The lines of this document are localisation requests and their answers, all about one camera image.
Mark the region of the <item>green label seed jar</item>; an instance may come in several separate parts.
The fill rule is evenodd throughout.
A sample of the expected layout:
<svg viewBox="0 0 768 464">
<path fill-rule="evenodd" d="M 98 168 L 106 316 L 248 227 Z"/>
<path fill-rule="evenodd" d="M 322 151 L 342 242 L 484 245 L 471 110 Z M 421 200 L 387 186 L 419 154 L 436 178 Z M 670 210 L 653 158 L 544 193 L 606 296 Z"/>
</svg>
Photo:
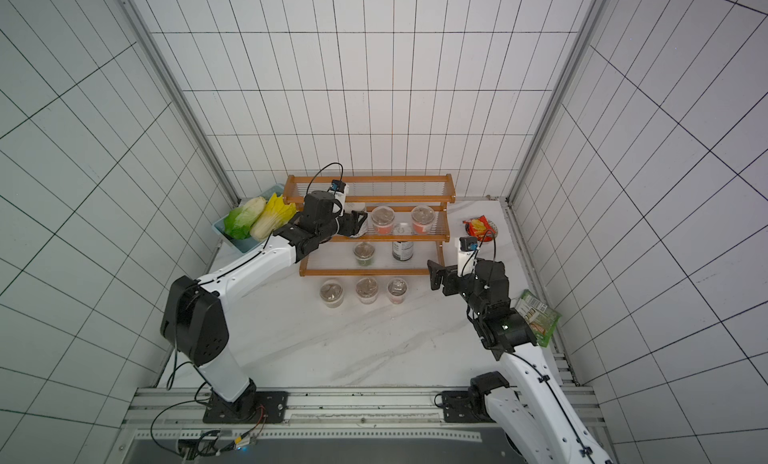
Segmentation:
<svg viewBox="0 0 768 464">
<path fill-rule="evenodd" d="M 361 267 L 371 266 L 374 263 L 375 252 L 375 246 L 369 242 L 358 243 L 353 249 L 356 263 Z"/>
</svg>

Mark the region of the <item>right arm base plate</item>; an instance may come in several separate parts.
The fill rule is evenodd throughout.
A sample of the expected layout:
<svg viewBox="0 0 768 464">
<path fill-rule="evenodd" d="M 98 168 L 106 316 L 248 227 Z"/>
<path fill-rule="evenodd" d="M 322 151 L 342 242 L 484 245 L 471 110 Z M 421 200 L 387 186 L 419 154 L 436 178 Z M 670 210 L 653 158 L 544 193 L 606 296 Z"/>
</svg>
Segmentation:
<svg viewBox="0 0 768 464">
<path fill-rule="evenodd" d="M 490 423 L 493 419 L 485 408 L 484 398 L 472 389 L 443 391 L 436 405 L 443 411 L 446 423 Z"/>
</svg>

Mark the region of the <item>small red label seed jar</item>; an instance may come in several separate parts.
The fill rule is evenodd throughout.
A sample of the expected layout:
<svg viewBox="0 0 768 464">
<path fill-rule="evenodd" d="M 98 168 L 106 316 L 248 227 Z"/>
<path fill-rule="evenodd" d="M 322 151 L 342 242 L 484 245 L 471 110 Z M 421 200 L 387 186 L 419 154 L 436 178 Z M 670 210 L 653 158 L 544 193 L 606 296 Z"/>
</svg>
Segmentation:
<svg viewBox="0 0 768 464">
<path fill-rule="evenodd" d="M 402 304 L 408 293 L 408 283 L 400 277 L 393 277 L 387 284 L 387 295 L 391 303 Z"/>
</svg>

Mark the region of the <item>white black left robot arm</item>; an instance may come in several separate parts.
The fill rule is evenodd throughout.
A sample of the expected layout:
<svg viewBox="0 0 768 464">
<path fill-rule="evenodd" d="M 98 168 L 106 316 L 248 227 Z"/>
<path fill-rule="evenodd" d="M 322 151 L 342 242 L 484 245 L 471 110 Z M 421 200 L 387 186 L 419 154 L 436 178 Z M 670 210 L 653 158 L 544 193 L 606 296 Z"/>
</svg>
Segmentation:
<svg viewBox="0 0 768 464">
<path fill-rule="evenodd" d="M 234 412 L 255 405 L 256 386 L 230 350 L 228 308 L 334 236 L 360 232 L 368 213 L 346 209 L 348 191 L 340 191 L 340 185 L 335 181 L 327 191 L 306 194 L 301 211 L 229 265 L 199 278 L 181 276 L 171 284 L 160 333 L 188 358 L 213 396 Z"/>
</svg>

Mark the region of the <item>yellow label seed jar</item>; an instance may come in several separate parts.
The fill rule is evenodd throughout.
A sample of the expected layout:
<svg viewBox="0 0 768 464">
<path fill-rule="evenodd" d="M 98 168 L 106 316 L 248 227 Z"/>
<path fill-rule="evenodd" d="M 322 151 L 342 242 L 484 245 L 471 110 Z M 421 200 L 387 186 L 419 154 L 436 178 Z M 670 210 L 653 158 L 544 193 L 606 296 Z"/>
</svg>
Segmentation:
<svg viewBox="0 0 768 464">
<path fill-rule="evenodd" d="M 345 288 L 341 282 L 329 279 L 321 285 L 319 295 L 326 307 L 331 309 L 337 308 L 344 301 Z"/>
</svg>

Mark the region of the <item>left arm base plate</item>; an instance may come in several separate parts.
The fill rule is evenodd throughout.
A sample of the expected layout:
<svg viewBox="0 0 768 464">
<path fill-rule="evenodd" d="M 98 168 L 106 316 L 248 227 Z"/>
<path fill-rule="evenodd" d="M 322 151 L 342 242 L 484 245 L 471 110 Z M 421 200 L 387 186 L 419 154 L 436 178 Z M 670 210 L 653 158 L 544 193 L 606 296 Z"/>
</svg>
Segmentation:
<svg viewBox="0 0 768 464">
<path fill-rule="evenodd" d="M 244 425 L 263 422 L 280 424 L 285 419 L 289 393 L 285 391 L 248 391 L 235 402 L 227 402 L 213 393 L 203 415 L 205 424 Z"/>
</svg>

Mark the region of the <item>red label seed jar top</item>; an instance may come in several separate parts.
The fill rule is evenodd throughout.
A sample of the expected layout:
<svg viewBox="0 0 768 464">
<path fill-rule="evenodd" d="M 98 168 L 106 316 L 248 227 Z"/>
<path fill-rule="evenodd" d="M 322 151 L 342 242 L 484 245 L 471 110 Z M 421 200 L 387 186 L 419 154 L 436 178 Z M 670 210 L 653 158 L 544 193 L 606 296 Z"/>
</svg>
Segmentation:
<svg viewBox="0 0 768 464">
<path fill-rule="evenodd" d="M 373 304 L 379 295 L 377 279 L 374 276 L 361 277 L 355 284 L 355 293 L 362 304 Z"/>
</svg>

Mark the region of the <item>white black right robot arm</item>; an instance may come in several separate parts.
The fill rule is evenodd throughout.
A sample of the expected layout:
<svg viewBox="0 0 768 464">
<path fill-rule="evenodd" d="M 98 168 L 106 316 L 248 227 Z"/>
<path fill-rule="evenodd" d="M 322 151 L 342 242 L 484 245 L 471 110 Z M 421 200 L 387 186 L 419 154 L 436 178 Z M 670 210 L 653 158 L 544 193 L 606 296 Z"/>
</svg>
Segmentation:
<svg viewBox="0 0 768 464">
<path fill-rule="evenodd" d="M 550 371 L 509 296 L 504 264 L 427 262 L 430 286 L 467 304 L 467 317 L 497 369 L 471 379 L 468 412 L 499 425 L 528 463 L 610 463 Z"/>
</svg>

